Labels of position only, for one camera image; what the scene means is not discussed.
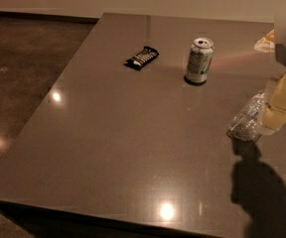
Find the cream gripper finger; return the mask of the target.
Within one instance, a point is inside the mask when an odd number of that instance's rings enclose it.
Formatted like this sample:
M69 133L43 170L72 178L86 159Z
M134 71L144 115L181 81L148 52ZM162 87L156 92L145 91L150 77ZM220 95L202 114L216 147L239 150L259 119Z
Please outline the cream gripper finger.
M286 71L267 82L264 94L264 105L259 114L259 133L272 135L286 123Z

